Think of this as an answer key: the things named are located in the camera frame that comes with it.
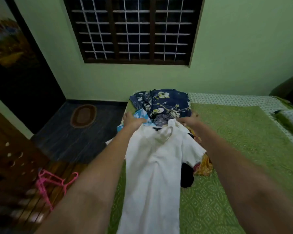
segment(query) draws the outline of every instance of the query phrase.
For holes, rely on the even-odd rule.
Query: black cloth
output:
[[[193,184],[193,181],[193,168],[191,168],[188,164],[183,163],[181,165],[180,186],[183,188],[188,188]]]

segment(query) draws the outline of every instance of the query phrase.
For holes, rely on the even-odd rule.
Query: green wall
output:
[[[15,0],[69,99],[139,90],[267,95],[293,76],[293,0],[206,0],[191,67],[85,64],[63,0]]]
[[[30,139],[33,136],[33,133],[21,122],[13,112],[8,109],[7,106],[4,105],[3,102],[0,100],[0,113],[8,119],[12,125],[16,127],[21,133],[23,133],[26,138]]]

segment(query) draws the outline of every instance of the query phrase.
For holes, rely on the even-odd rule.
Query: brown doormat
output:
[[[76,108],[70,118],[70,124],[74,128],[84,128],[91,125],[97,116],[97,108],[91,104],[85,104]]]

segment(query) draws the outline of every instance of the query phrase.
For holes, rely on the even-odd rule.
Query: white shirt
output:
[[[142,125],[126,152],[126,188],[117,234],[178,234],[181,164],[206,152],[175,119],[155,130]]]

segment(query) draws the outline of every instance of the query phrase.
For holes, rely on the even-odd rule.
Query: forearm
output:
[[[104,233],[129,140],[124,127],[89,164],[36,233]]]
[[[239,223],[247,233],[293,233],[293,205],[274,182],[202,122],[202,139]]]

